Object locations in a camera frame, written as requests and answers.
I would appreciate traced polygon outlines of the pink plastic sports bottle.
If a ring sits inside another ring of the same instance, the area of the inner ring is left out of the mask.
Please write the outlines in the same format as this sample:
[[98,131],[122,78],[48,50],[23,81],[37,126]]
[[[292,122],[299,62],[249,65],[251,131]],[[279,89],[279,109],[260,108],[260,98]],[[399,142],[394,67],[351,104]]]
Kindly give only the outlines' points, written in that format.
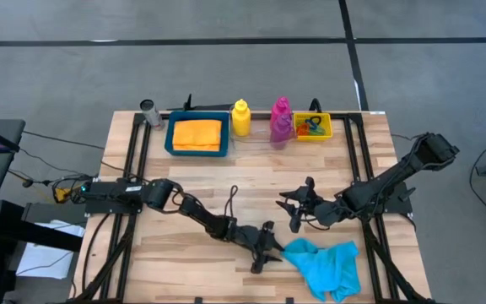
[[289,104],[289,99],[286,96],[279,97],[271,109],[270,126],[273,126],[278,116],[290,113],[291,107]]

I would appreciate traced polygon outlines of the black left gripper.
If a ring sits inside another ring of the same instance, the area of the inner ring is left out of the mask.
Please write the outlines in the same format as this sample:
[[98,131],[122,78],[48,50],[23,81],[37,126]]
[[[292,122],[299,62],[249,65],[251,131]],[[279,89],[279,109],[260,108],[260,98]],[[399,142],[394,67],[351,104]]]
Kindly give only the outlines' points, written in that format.
[[284,247],[275,238],[273,227],[272,221],[263,223],[261,229],[251,225],[236,227],[234,243],[251,252],[252,273],[261,273],[263,266],[268,262],[282,262],[282,259],[267,254],[272,249],[284,251]]

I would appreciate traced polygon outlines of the grey cylindrical canister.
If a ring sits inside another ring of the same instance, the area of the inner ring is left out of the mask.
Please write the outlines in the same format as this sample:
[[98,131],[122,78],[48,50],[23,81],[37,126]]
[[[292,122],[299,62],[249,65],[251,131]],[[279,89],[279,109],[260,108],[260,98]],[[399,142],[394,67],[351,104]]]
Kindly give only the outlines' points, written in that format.
[[162,130],[164,128],[164,121],[152,100],[142,100],[139,106],[147,122],[153,129]]

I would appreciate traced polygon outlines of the purple plastic sports bottle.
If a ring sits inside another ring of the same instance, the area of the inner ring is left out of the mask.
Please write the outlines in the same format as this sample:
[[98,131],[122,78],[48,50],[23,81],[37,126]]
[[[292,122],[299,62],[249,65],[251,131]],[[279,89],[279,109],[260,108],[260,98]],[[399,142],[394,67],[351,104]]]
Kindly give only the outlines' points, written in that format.
[[280,114],[271,123],[270,144],[274,149],[284,149],[292,138],[292,117],[290,114]]

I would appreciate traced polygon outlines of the clear plastic bin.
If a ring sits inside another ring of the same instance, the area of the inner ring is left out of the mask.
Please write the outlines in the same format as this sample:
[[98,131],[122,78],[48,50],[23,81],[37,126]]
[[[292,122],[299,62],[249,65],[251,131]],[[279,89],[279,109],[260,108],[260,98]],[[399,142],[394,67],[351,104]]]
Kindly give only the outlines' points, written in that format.
[[234,127],[234,119],[232,117],[232,111],[235,109],[235,106],[232,105],[230,109],[228,110],[228,118],[229,118],[229,141],[231,144],[234,146],[236,143],[245,143],[245,144],[267,144],[273,149],[277,149],[278,145],[284,145],[286,146],[290,141],[295,140],[296,135],[295,135],[295,129],[294,129],[294,113],[290,112],[290,124],[289,124],[289,133],[288,137],[284,140],[281,140],[277,142],[276,144],[273,144],[271,141],[271,128],[269,126],[270,123],[270,118],[272,115],[271,110],[256,110],[256,111],[251,111],[251,122],[254,122],[255,120],[258,120],[259,122],[265,121],[267,123],[266,127],[259,127],[257,131],[250,131],[247,136],[241,137],[238,136],[235,133],[235,127]]

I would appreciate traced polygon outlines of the small yellow plastic piece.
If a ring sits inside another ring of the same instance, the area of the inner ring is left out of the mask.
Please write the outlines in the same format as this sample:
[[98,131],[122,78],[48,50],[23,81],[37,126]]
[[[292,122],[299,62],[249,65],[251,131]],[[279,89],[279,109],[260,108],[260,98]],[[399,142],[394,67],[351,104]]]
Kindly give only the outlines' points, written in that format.
[[59,188],[56,187],[52,190],[55,202],[57,204],[63,204],[70,199],[72,193],[71,188]]

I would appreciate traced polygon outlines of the yellow plastic sports bottle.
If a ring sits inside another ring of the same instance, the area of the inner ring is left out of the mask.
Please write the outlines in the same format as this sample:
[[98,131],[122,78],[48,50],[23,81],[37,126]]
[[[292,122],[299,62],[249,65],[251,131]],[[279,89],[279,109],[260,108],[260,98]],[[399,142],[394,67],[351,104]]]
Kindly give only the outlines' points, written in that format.
[[236,136],[245,137],[251,132],[251,109],[247,102],[239,99],[231,110],[232,125]]

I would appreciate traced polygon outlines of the turquoise microfibre cloth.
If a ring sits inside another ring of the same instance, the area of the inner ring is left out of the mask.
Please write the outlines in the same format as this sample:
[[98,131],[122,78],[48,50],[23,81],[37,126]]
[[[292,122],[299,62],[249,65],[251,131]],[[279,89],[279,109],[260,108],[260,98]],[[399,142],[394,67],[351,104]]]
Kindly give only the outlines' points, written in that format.
[[342,302],[361,292],[356,263],[359,250],[353,241],[321,248],[299,238],[287,245],[282,255],[299,270],[310,293],[319,301],[330,296]]

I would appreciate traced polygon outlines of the orange microfibre cloth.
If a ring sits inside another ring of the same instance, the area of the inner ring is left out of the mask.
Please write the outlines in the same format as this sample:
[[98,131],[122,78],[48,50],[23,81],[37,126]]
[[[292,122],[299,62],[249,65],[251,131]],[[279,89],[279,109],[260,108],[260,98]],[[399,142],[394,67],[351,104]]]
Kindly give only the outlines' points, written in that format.
[[222,122],[219,120],[178,121],[174,125],[174,150],[219,151]]

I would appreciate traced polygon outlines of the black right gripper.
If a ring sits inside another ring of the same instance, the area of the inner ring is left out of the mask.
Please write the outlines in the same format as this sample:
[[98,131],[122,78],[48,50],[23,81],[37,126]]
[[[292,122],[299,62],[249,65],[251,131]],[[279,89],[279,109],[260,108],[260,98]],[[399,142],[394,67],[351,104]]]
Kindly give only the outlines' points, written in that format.
[[299,205],[296,207],[293,204],[289,204],[282,201],[276,201],[276,204],[282,209],[286,210],[291,215],[289,223],[290,230],[293,233],[298,233],[301,227],[302,220],[307,223],[311,223],[313,220],[317,220],[315,215],[316,206],[324,202],[323,198],[316,194],[315,181],[312,177],[308,176],[305,179],[305,185],[298,187],[294,191],[281,192],[279,195],[287,200],[291,199],[296,201]]

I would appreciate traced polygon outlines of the yellow plastic basket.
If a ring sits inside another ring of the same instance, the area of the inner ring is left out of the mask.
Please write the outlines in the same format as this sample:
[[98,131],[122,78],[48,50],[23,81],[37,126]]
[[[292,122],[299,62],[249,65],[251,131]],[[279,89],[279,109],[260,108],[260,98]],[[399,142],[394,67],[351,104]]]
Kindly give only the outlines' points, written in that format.
[[[326,131],[325,136],[303,136],[298,137],[296,133],[296,128],[301,124],[304,123],[306,119],[312,116],[321,116],[321,124],[320,127],[324,128]],[[296,112],[293,114],[293,124],[295,130],[296,139],[299,141],[325,141],[332,137],[332,121],[331,117],[328,113],[317,113],[317,112]]]

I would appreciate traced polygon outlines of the white paper sheet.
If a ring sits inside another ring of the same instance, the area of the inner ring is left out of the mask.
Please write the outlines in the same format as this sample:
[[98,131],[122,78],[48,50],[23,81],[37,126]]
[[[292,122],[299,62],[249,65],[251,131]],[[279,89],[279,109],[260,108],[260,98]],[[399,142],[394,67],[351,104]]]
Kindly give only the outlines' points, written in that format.
[[[37,225],[79,237],[83,237],[85,232],[85,229],[80,225],[71,225],[60,220],[52,220],[50,223],[37,223]],[[73,252],[69,250],[28,242],[16,270],[16,275],[18,277],[62,280],[68,276],[72,259]]]

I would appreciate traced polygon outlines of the blue plastic bin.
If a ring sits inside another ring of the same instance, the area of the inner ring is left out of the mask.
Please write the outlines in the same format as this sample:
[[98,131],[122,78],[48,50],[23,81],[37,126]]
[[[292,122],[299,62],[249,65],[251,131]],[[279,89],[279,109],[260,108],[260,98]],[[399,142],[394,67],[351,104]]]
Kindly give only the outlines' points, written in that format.
[[[178,121],[187,120],[219,120],[222,122],[221,144],[219,151],[188,151],[174,150],[172,137],[174,125]],[[174,156],[203,156],[203,157],[225,157],[228,151],[229,136],[229,118],[227,112],[221,111],[173,111],[169,115],[168,128],[165,136],[165,149]]]

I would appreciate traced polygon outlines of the black table frame rail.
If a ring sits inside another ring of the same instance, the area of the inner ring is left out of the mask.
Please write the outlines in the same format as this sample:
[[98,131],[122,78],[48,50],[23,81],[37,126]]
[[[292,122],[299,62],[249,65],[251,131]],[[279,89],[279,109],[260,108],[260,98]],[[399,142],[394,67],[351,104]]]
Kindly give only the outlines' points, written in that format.
[[[344,119],[344,128],[348,143],[348,154],[354,174],[353,186],[362,186],[359,174],[359,164],[356,155],[352,123],[358,131],[359,144],[363,156],[364,169],[368,181],[374,176],[370,163],[370,152],[367,145],[363,118],[358,113],[349,113]],[[374,304],[432,304],[433,300],[420,295],[404,278],[400,270],[393,263],[386,236],[385,222],[382,215],[374,216],[378,236],[375,236],[372,225],[368,220],[361,220],[366,257],[368,260],[370,279],[374,295]],[[382,295],[380,273],[377,265],[379,258],[384,266],[390,297]]]
[[[144,126],[142,150],[138,162],[138,172],[132,173],[132,162],[136,148],[138,130]],[[132,131],[127,149],[125,166],[121,169],[123,176],[129,182],[143,185],[146,180],[143,178],[145,160],[149,148],[149,137],[152,127],[146,121],[143,114],[136,113],[132,120]],[[89,284],[83,284],[82,293],[75,296],[69,304],[124,304],[124,295],[127,283],[127,274],[131,261],[132,241],[136,228],[138,214],[113,214],[115,216],[111,239],[108,246],[107,258],[99,273]],[[101,223],[104,223],[111,214],[103,214]],[[117,262],[121,263],[119,280],[117,281],[116,296],[108,296],[113,268]]]

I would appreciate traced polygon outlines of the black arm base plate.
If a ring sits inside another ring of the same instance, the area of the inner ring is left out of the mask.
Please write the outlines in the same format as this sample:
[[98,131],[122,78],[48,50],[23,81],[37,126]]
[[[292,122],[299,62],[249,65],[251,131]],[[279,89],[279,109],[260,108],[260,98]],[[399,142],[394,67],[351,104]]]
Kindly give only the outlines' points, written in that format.
[[385,184],[385,180],[379,179],[358,182],[344,192],[343,199],[351,210],[361,215],[411,213],[409,197],[415,188],[408,188],[405,182],[391,182],[382,189]]
[[80,197],[87,214],[136,214],[141,211],[139,183],[118,179],[115,182],[91,182],[81,187]]

